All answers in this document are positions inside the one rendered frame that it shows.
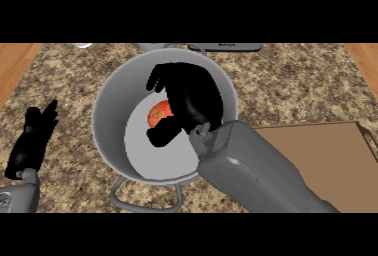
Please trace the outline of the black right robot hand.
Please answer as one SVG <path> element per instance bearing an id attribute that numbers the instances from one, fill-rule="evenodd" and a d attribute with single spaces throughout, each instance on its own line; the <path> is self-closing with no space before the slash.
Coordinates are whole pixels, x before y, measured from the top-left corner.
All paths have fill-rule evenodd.
<path id="1" fill-rule="evenodd" d="M 182 131 L 191 134 L 198 125 L 210 124 L 210 131 L 222 126 L 223 100 L 207 69 L 191 63 L 157 64 L 146 90 L 166 91 L 173 115 L 163 118 L 146 131 L 151 144 L 164 147 Z"/>

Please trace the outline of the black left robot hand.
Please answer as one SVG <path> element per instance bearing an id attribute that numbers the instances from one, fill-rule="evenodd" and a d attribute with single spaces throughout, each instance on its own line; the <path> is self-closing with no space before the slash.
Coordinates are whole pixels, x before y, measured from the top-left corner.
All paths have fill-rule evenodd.
<path id="1" fill-rule="evenodd" d="M 58 101 L 53 100 L 44 110 L 37 107 L 27 109 L 24 131 L 16 140 L 5 170 L 5 177 L 12 180 L 21 180 L 19 172 L 27 168 L 40 170 L 46 147 L 59 123 L 56 107 Z"/>

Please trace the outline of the orange squash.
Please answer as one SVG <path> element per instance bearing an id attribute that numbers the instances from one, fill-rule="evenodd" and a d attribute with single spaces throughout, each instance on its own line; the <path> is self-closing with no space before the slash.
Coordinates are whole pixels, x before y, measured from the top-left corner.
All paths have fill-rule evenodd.
<path id="1" fill-rule="evenodd" d="M 148 113 L 148 124 L 149 127 L 154 128 L 161 121 L 163 118 L 173 116 L 171 108 L 168 101 L 161 101 L 149 110 Z"/>

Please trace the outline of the grey metal pot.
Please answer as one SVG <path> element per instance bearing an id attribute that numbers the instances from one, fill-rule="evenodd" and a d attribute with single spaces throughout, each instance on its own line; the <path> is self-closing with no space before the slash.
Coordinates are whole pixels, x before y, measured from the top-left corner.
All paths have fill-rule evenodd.
<path id="1" fill-rule="evenodd" d="M 198 157 L 189 136 L 179 134 L 157 148 L 146 137 L 148 113 L 167 99 L 149 91 L 146 82 L 154 67 L 170 62 L 202 66 L 216 81 L 223 98 L 223 120 L 238 118 L 238 97 L 232 80 L 205 52 L 170 46 L 133 57 L 114 71 L 101 88 L 92 111 L 92 133 L 101 156 L 121 180 L 180 188 L 198 178 Z"/>

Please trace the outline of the dark grey flat appliance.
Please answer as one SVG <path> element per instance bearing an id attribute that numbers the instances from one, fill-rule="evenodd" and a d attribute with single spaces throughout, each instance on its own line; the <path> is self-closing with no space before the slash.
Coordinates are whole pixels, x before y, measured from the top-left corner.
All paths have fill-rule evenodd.
<path id="1" fill-rule="evenodd" d="M 261 43 L 195 43 L 188 48 L 194 51 L 207 52 L 254 52 L 261 49 Z"/>

